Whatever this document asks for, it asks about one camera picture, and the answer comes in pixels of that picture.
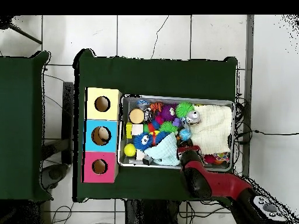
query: yellow ball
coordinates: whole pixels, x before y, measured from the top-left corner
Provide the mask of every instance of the yellow ball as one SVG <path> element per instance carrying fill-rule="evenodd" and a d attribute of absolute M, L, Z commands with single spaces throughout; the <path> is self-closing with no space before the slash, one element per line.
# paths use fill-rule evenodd
<path fill-rule="evenodd" d="M 126 156 L 134 156 L 136 154 L 136 148 L 133 144 L 129 143 L 124 147 L 124 153 Z"/>

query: metal tray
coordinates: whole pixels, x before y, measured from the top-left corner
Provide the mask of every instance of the metal tray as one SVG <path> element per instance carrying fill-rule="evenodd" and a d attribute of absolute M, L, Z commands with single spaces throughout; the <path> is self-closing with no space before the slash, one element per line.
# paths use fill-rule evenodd
<path fill-rule="evenodd" d="M 120 115 L 119 115 L 119 133 L 118 133 L 118 144 L 117 144 L 117 162 L 121 166 L 130 166 L 130 167 L 155 167 L 161 169 L 180 169 L 178 166 L 163 166 L 160 164 L 152 163 L 151 165 L 145 165 L 142 161 L 134 160 L 130 157 L 127 157 L 124 154 L 124 147 L 127 144 L 133 143 L 133 139 L 127 139 L 125 135 L 126 124 L 128 122 L 129 112 L 137 107 L 137 101 L 140 99 L 146 99 L 149 103 L 163 102 L 165 104 L 174 104 L 180 102 L 190 102 L 194 104 L 203 104 L 203 105 L 218 105 L 218 106 L 228 106 L 232 110 L 232 126 L 231 126 L 231 135 L 228 138 L 228 144 L 231 149 L 230 162 L 223 164 L 207 164 L 204 167 L 209 171 L 215 172 L 227 172 L 232 166 L 232 158 L 234 153 L 234 127 L 235 127 L 235 103 L 228 100 L 202 100 L 202 99 L 190 99 L 190 98 L 178 98 L 178 97 L 162 97 L 162 96 L 146 96 L 146 95 L 131 95 L 124 94 L 120 99 Z"/>

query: shape sorter box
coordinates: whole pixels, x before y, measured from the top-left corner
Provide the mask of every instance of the shape sorter box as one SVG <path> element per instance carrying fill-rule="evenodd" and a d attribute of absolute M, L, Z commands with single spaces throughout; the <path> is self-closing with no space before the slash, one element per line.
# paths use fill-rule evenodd
<path fill-rule="evenodd" d="M 97 174 L 93 170 L 95 161 L 101 160 L 106 164 L 106 171 Z M 85 152 L 84 183 L 114 183 L 119 172 L 116 154 L 111 152 Z"/>
<path fill-rule="evenodd" d="M 119 119 L 119 101 L 121 93 L 117 89 L 87 88 L 87 119 Z"/>
<path fill-rule="evenodd" d="M 117 149 L 117 134 L 118 134 L 117 121 L 105 120 L 87 120 L 86 121 L 86 142 L 85 151 L 94 152 L 115 152 Z M 97 145 L 92 140 L 93 130 L 97 127 L 105 127 L 110 133 L 110 139 L 104 145 Z"/>

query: pink cube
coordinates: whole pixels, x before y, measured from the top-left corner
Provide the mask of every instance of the pink cube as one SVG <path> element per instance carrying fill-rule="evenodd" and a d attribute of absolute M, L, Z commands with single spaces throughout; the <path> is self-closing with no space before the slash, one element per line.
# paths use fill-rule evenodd
<path fill-rule="evenodd" d="M 84 183 L 114 183 L 119 167 L 114 152 L 85 152 Z"/>

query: yellow cube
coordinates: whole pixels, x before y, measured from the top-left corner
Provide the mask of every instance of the yellow cube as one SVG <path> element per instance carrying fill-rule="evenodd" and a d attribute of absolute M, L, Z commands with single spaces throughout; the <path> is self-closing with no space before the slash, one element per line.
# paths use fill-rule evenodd
<path fill-rule="evenodd" d="M 113 120 L 119 119 L 119 101 L 121 93 L 117 89 L 87 89 L 87 119 Z"/>

